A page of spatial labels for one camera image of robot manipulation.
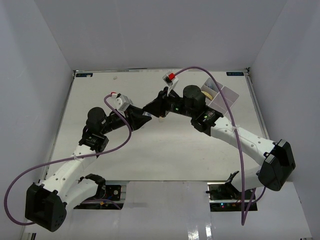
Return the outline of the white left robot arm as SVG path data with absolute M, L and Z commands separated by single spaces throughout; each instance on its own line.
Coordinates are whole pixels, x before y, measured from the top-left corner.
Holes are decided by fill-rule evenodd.
M 124 114 L 106 115 L 101 107 L 89 110 L 82 137 L 71 160 L 65 162 L 41 184 L 32 184 L 26 191 L 25 217 L 35 224 L 55 232 L 63 224 L 67 211 L 82 201 L 105 196 L 106 181 L 96 174 L 85 177 L 81 173 L 102 153 L 109 140 L 107 133 L 126 126 L 138 130 L 151 116 L 141 108 L 129 105 Z

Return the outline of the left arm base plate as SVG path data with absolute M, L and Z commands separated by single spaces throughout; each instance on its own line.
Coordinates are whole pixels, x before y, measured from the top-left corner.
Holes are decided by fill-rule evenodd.
M 102 198 L 90 197 L 74 207 L 79 210 L 121 210 L 126 199 L 125 185 L 106 185 Z

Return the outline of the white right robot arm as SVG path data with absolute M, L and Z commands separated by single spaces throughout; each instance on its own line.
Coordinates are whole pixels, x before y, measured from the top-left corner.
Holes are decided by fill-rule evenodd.
M 238 171 L 231 173 L 223 185 L 208 191 L 211 195 L 236 200 L 244 191 L 258 187 L 277 192 L 296 167 L 289 142 L 283 139 L 274 142 L 241 127 L 235 128 L 227 117 L 206 104 L 206 95 L 196 85 L 186 86 L 183 96 L 165 87 L 143 110 L 157 118 L 164 118 L 168 113 L 190 117 L 191 125 L 197 131 L 241 148 L 242 153 L 258 164 L 244 177 Z

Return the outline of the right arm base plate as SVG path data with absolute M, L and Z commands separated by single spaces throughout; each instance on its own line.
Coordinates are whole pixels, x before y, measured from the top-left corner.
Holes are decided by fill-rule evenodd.
M 226 182 L 207 182 L 205 193 L 208 194 L 209 207 L 212 213 L 241 212 L 241 193 L 231 186 L 231 180 L 237 175 L 239 175 L 239 171 L 231 173 Z

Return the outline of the blue capped small marker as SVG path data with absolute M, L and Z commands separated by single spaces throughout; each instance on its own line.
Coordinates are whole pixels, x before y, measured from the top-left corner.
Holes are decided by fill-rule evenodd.
M 143 112 L 143 116 L 151 117 L 152 115 L 149 112 Z

